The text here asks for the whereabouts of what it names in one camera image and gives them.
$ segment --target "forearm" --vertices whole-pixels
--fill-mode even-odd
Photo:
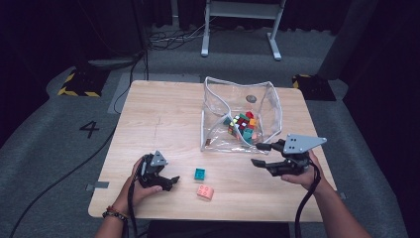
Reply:
[[[314,196],[328,237],[370,237],[331,186],[320,185]]]
[[[123,236],[124,222],[115,216],[106,216],[95,238],[119,238]]]

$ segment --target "person's hand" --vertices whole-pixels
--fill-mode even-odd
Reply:
[[[317,186],[317,190],[318,190],[319,186],[322,186],[322,185],[324,185],[325,183],[328,183],[328,182],[324,179],[324,174],[322,172],[321,166],[319,165],[318,158],[315,156],[315,154],[312,152],[312,150],[309,150],[308,153],[309,153],[309,158],[318,167],[318,169],[321,173],[321,181]],[[312,182],[314,181],[314,168],[312,166],[309,166],[308,171],[306,171],[305,173],[303,173],[300,176],[283,175],[281,177],[281,179],[285,180],[285,181],[288,181],[288,182],[291,182],[291,183],[301,184],[306,189],[309,189]]]
[[[128,192],[129,187],[133,178],[136,176],[136,170],[139,164],[142,162],[142,158],[140,158],[133,166],[132,174],[127,178],[126,182],[123,185],[123,188],[120,191],[117,199],[115,200],[113,207],[124,214],[128,214],[129,207],[128,207]],[[161,186],[155,185],[151,187],[143,188],[138,181],[135,181],[135,187],[133,192],[133,206],[137,206],[145,197],[155,194],[157,192],[162,191]]]

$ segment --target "clear plastic bag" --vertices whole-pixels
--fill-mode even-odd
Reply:
[[[201,120],[201,151],[266,153],[281,132],[281,105],[271,82],[241,85],[206,77]]]

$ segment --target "metal stand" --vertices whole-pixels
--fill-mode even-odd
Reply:
[[[238,17],[238,18],[256,18],[274,20],[272,33],[267,33],[269,45],[275,60],[281,60],[281,54],[275,42],[278,25],[281,15],[283,14],[284,4],[286,0],[282,0],[280,4],[259,4],[259,3],[240,3],[240,2],[218,2],[207,0],[205,29],[203,37],[203,45],[201,55],[208,57],[210,42],[210,16],[218,17]]]

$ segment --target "bracelet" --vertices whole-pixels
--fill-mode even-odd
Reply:
[[[124,217],[126,217],[127,219],[129,218],[129,216],[128,215],[126,215],[126,214],[124,214],[123,212],[121,212],[121,211],[119,211],[119,210],[117,210],[117,209],[115,209],[115,207],[114,206],[108,206],[107,208],[106,208],[106,210],[107,211],[111,211],[111,212],[114,212],[114,213],[120,213],[121,215],[123,215]]]
[[[113,211],[105,211],[104,213],[102,213],[102,216],[105,218],[107,216],[115,216],[117,218],[119,218],[120,220],[122,220],[123,222],[127,222],[127,217],[125,217],[124,215],[118,213],[118,212],[113,212]]]

